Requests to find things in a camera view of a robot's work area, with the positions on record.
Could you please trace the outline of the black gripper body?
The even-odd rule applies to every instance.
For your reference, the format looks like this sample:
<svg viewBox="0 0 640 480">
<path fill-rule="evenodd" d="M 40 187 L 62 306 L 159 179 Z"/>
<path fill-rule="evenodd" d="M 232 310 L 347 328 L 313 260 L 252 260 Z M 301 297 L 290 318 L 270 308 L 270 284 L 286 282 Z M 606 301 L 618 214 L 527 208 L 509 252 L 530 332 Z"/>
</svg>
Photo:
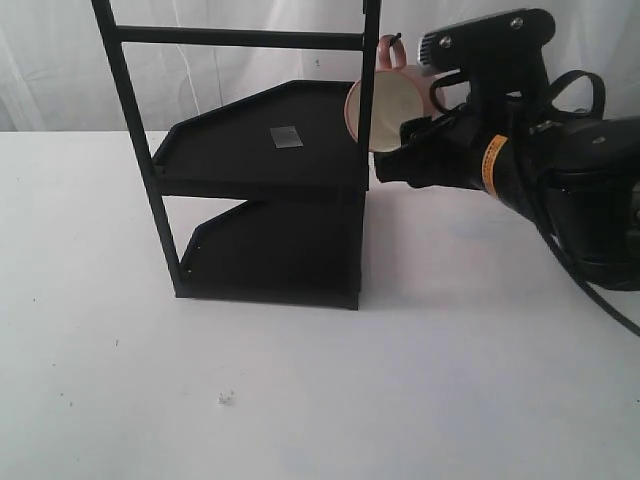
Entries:
<svg viewBox="0 0 640 480">
<path fill-rule="evenodd" d="M 549 215 L 543 208 L 540 195 L 522 189 L 511 140 L 506 140 L 496 154 L 492 185 L 487 186 L 483 177 L 484 156 L 490 142 L 496 136 L 511 135 L 511 121 L 521 109 L 520 102 L 509 102 L 505 120 L 499 124 L 484 123 L 463 107 L 458 108 L 451 118 L 443 116 L 450 120 L 450 128 L 442 143 L 416 152 L 424 159 L 425 183 L 408 185 L 416 189 L 443 186 L 482 190 L 528 220 L 547 220 Z M 501 131 L 496 129 L 498 125 L 503 128 Z"/>
</svg>

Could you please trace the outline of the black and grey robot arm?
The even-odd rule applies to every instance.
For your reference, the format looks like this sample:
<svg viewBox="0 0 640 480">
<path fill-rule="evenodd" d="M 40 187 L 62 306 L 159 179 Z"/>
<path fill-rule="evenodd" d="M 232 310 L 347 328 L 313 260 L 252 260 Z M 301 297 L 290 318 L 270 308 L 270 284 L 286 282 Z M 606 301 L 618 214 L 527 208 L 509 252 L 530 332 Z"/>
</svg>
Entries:
<svg viewBox="0 0 640 480">
<path fill-rule="evenodd" d="M 639 120 L 470 107 L 403 124 L 401 147 L 374 157 L 383 183 L 478 190 L 536 224 L 562 260 L 607 290 L 639 288 Z"/>
</svg>

